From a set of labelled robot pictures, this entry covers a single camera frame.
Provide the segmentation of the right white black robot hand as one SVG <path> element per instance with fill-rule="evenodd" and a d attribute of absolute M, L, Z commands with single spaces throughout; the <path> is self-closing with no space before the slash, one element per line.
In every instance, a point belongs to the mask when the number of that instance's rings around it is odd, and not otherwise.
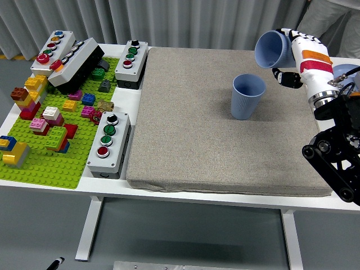
<path fill-rule="evenodd" d="M 294 74 L 273 68 L 274 77 L 281 85 L 300 88 L 304 84 L 308 98 L 320 92 L 337 90 L 329 84 L 334 74 L 327 47 L 317 37 L 288 28 L 277 32 L 290 41 L 291 56 L 297 69 L 297 74 Z"/>

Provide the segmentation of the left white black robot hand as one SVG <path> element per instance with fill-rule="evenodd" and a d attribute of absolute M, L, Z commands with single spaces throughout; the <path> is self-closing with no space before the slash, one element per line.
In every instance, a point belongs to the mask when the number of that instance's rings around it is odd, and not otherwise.
<path fill-rule="evenodd" d="M 65 261 L 64 257 L 55 259 L 48 267 L 47 270 L 57 270 L 59 266 Z"/>

